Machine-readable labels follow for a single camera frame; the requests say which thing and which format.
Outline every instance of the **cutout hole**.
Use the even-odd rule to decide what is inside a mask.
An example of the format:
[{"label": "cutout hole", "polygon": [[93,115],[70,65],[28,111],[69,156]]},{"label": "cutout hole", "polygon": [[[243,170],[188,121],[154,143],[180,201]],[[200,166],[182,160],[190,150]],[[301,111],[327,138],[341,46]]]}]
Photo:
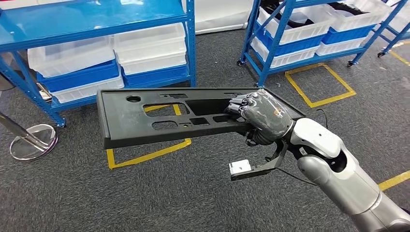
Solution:
[{"label": "cutout hole", "polygon": [[215,122],[227,122],[231,117],[229,115],[215,116],[212,118]]},{"label": "cutout hole", "polygon": [[174,121],[163,121],[163,122],[154,122],[152,123],[152,128],[157,131],[175,129],[178,127],[178,124]]},{"label": "cutout hole", "polygon": [[126,97],[127,101],[129,102],[140,102],[141,98],[138,96],[128,96]]},{"label": "cutout hole", "polygon": [[144,105],[143,108],[148,117],[175,116],[176,114],[173,105],[178,105],[181,115],[187,115],[190,113],[185,104],[177,102],[168,104],[147,104]]},{"label": "cutout hole", "polygon": [[190,121],[193,125],[209,125],[208,120],[204,117],[190,118]]},{"label": "cutout hole", "polygon": [[223,93],[226,96],[230,97],[230,98],[236,98],[239,95],[242,95],[241,93]]},{"label": "cutout hole", "polygon": [[188,96],[185,93],[176,93],[176,94],[160,94],[162,97],[170,97],[170,98],[175,98],[175,99],[180,99],[180,98],[188,98]]},{"label": "cutout hole", "polygon": [[197,116],[223,114],[231,99],[204,99],[186,101],[189,108]]}]

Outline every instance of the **black plastic panel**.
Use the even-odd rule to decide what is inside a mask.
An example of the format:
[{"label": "black plastic panel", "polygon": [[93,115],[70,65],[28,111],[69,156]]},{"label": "black plastic panel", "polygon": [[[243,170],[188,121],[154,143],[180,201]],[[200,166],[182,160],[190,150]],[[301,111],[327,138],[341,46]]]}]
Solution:
[{"label": "black plastic panel", "polygon": [[[143,88],[101,90],[97,94],[104,149],[149,144],[211,134],[239,132],[252,126],[226,114],[230,98],[258,88]],[[293,119],[305,117],[301,111],[277,97]],[[147,116],[146,105],[183,104],[187,114]]]}]

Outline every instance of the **black bracket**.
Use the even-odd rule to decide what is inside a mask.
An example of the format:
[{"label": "black bracket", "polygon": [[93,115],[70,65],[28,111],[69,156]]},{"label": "black bracket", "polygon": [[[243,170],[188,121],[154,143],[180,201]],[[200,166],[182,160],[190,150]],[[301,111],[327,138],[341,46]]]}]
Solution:
[{"label": "black bracket", "polygon": [[252,167],[252,170],[250,171],[233,174],[231,175],[231,180],[242,180],[259,175],[266,175],[279,167],[288,150],[288,144],[282,139],[275,141],[275,143],[277,144],[275,153],[270,158],[266,157],[268,163]]},{"label": "black bracket", "polygon": [[[238,132],[254,127],[240,116],[225,111],[229,100],[258,88],[141,88],[101,90],[97,105],[104,149],[179,140],[212,134]],[[272,94],[294,120],[305,115]],[[178,104],[182,115],[148,116],[144,107]],[[155,128],[169,123],[170,127]]]}]

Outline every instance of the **black cable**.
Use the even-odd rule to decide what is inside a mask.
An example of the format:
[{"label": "black cable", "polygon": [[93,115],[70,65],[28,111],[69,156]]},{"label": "black cable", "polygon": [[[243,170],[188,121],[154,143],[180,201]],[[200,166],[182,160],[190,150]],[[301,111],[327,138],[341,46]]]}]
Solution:
[{"label": "black cable", "polygon": [[303,180],[303,179],[301,179],[301,178],[299,178],[299,177],[297,177],[297,176],[295,176],[295,175],[290,174],[289,172],[287,172],[287,171],[285,171],[285,170],[283,170],[283,169],[281,169],[281,168],[276,168],[276,169],[278,169],[279,171],[281,171],[281,172],[283,172],[283,173],[285,173],[285,174],[290,175],[291,177],[293,177],[293,178],[295,178],[295,179],[298,179],[298,180],[300,180],[300,181],[303,181],[303,182],[305,182],[306,184],[310,184],[310,185],[317,186],[317,184],[314,184],[314,183],[312,183],[312,182]]},{"label": "black cable", "polygon": [[322,112],[323,112],[323,114],[324,114],[324,119],[326,120],[326,129],[329,129],[328,128],[328,126],[327,126],[327,115],[326,115],[326,112],[323,110],[323,109],[317,109],[316,111],[318,111],[318,110],[321,110]]}]

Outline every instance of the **white storage box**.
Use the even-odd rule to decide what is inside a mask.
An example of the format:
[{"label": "white storage box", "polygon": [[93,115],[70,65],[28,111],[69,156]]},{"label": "white storage box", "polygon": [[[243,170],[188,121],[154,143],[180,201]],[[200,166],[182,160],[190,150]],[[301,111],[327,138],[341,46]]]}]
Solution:
[{"label": "white storage box", "polygon": [[165,69],[173,66],[186,64],[185,51],[167,54],[166,56],[154,57],[149,59],[138,59],[127,63],[122,63],[126,75],[143,73],[157,69]]},{"label": "white storage box", "polygon": [[[328,13],[323,5],[308,6],[294,9],[291,15],[291,20],[303,21],[303,17],[310,19],[314,24],[306,25],[298,28],[291,28],[287,26],[283,32],[282,39],[279,44],[287,44],[290,42],[307,39],[317,35],[326,34],[329,30],[330,25],[335,21],[334,17]],[[268,18],[268,14],[262,7],[259,8],[258,23],[263,24]],[[275,36],[276,30],[278,29],[279,22],[273,18],[265,27],[272,36]]]},{"label": "white storage box", "polygon": [[113,48],[115,52],[124,52],[184,40],[184,26],[182,23],[175,23],[115,34]]},{"label": "white storage box", "polygon": [[[260,41],[258,38],[254,38],[250,43],[252,48],[262,57],[262,59],[266,62],[268,57],[269,51],[265,47],[265,45]],[[279,66],[295,63],[304,59],[312,58],[315,55],[316,50],[318,50],[319,46],[311,47],[308,49],[303,49],[300,51],[287,53],[281,56],[273,57],[272,64],[270,68],[276,68]]]},{"label": "white storage box", "polygon": [[331,53],[355,49],[360,47],[360,44],[365,40],[365,38],[366,37],[331,44],[321,43],[319,49],[316,51],[316,54],[318,56],[323,56]]},{"label": "white storage box", "polygon": [[396,16],[390,21],[391,26],[397,32],[401,32],[405,26],[410,22],[410,2],[407,2],[403,8],[396,14]]},{"label": "white storage box", "polygon": [[154,58],[154,57],[159,57],[163,55],[167,55],[170,53],[175,53],[175,52],[186,52],[187,47],[185,45],[185,38],[182,38],[181,40],[177,40],[176,42],[172,43],[163,43],[163,42],[158,42],[155,45],[148,46],[148,47],[140,47],[138,49],[134,50],[128,50],[128,51],[123,51],[119,52],[116,51],[118,63],[127,63],[132,60],[135,60],[136,58],[138,59],[148,59],[148,58]]},{"label": "white storage box", "polygon": [[332,28],[336,31],[351,30],[380,23],[391,12],[391,8],[380,0],[345,0],[340,1],[340,3],[367,13],[345,16],[327,5],[328,11],[336,18],[336,21],[332,24]]},{"label": "white storage box", "polygon": [[90,97],[97,94],[100,89],[124,88],[122,76],[94,82],[91,84],[69,88],[51,94],[55,96],[60,103],[71,102],[77,99]]},{"label": "white storage box", "polygon": [[75,72],[115,59],[107,37],[96,37],[28,50],[29,66],[45,78]]}]

